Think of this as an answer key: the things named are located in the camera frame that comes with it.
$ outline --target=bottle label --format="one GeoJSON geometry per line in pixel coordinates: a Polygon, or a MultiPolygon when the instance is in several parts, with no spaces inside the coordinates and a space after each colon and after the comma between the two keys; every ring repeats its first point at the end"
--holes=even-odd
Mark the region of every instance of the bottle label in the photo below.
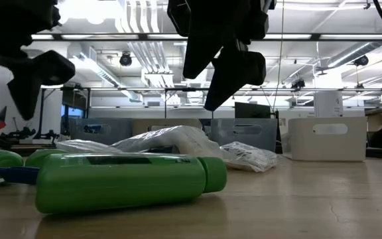
{"type": "Polygon", "coordinates": [[[86,159],[92,165],[120,165],[120,164],[148,164],[147,157],[117,157],[117,156],[87,156],[86,159]]]}

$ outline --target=clear plastic bin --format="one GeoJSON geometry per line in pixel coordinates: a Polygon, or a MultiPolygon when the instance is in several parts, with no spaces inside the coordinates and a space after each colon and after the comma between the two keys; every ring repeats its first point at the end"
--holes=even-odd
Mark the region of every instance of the clear plastic bin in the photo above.
{"type": "Polygon", "coordinates": [[[213,119],[210,139],[225,145],[238,141],[275,152],[276,119],[213,119]]]}
{"type": "Polygon", "coordinates": [[[132,119],[70,119],[70,136],[111,145],[132,137],[132,119]]]}

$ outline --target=white plastic bag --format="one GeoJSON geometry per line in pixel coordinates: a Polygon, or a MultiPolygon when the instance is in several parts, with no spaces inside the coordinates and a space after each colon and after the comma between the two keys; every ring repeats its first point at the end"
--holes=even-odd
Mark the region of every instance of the white plastic bag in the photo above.
{"type": "Polygon", "coordinates": [[[228,143],[221,147],[223,160],[228,167],[246,171],[265,172],[278,165],[283,156],[269,150],[258,149],[240,142],[228,143]]]}
{"type": "Polygon", "coordinates": [[[175,126],[142,133],[119,141],[111,146],[123,152],[140,152],[172,145],[179,149],[180,154],[195,157],[222,158],[222,151],[219,145],[210,141],[201,129],[190,126],[175,126]]]}
{"type": "Polygon", "coordinates": [[[69,153],[120,153],[121,151],[108,145],[94,141],[81,139],[58,142],[57,149],[65,150],[69,153]]]}

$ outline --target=wooden table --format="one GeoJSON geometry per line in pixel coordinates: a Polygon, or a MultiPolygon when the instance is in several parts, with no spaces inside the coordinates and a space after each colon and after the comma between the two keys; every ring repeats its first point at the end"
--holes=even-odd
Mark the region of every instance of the wooden table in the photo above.
{"type": "Polygon", "coordinates": [[[382,238],[382,160],[230,171],[193,202],[44,216],[34,187],[0,188],[0,238],[382,238]]]}

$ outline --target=white storage bin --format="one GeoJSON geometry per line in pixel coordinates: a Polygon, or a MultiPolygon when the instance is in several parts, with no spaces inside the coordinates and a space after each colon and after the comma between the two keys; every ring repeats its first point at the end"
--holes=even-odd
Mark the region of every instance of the white storage bin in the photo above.
{"type": "Polygon", "coordinates": [[[366,117],[298,118],[288,121],[293,160],[363,161],[366,117]]]}
{"type": "Polygon", "coordinates": [[[275,152],[276,119],[213,119],[210,140],[225,145],[238,141],[275,152]]]}

